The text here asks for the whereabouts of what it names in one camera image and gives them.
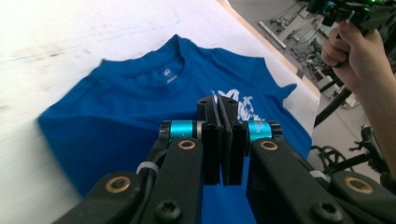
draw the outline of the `white graphic print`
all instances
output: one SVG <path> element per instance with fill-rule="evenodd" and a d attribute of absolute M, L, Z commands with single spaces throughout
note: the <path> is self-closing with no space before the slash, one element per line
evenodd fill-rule
<path fill-rule="evenodd" d="M 218 102 L 218 95 L 226 96 L 231 98 L 239 103 L 238 106 L 238 119 L 239 120 L 262 120 L 259 115 L 254 113 L 253 107 L 253 97 L 252 96 L 242 96 L 242 101 L 239 101 L 239 93 L 240 91 L 237 89 L 229 90 L 227 93 L 224 91 L 212 91 L 215 96 L 216 103 Z"/>

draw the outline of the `blue t-shirt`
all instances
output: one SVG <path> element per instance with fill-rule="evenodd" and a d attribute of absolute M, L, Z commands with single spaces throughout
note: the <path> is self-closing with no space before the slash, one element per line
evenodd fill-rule
<path fill-rule="evenodd" d="M 82 196 L 103 176 L 135 171 L 158 137 L 163 120 L 195 120 L 208 95 L 239 102 L 239 119 L 276 120 L 285 138 L 306 157 L 311 138 L 283 107 L 296 87 L 280 88 L 263 58 L 203 49 L 173 36 L 139 59 L 102 61 L 39 118 L 51 150 Z M 251 223 L 242 186 L 205 186 L 203 223 Z"/>

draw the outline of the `human hand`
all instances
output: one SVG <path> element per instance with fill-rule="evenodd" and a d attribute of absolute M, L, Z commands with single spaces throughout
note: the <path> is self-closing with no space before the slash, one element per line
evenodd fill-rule
<path fill-rule="evenodd" d="M 323 46 L 322 59 L 333 66 L 334 73 L 355 93 L 371 86 L 381 86 L 384 77 L 392 76 L 381 36 L 377 30 L 365 36 L 352 24 L 342 21 L 330 31 Z"/>

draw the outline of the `table surface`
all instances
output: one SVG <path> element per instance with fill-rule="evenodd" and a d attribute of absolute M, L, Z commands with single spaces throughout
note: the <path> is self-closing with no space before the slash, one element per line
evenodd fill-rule
<path fill-rule="evenodd" d="M 0 223 L 51 223 L 80 200 L 37 128 L 39 114 L 102 59 L 141 57 L 174 34 L 264 57 L 279 86 L 297 83 L 284 106 L 312 133 L 318 91 L 226 2 L 3 1 L 0 15 Z"/>

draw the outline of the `screw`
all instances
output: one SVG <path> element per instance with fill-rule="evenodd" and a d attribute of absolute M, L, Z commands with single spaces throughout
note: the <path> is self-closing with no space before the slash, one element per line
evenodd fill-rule
<path fill-rule="evenodd" d="M 117 179 L 113 183 L 111 183 L 111 187 L 114 189 L 120 189 L 126 184 L 124 179 Z"/>
<path fill-rule="evenodd" d="M 343 214 L 333 203 L 316 203 L 314 212 L 318 217 L 328 222 L 336 223 L 343 220 Z"/>
<path fill-rule="evenodd" d="M 175 223 L 180 215 L 180 206 L 172 200 L 160 202 L 155 208 L 155 216 L 161 223 Z"/>

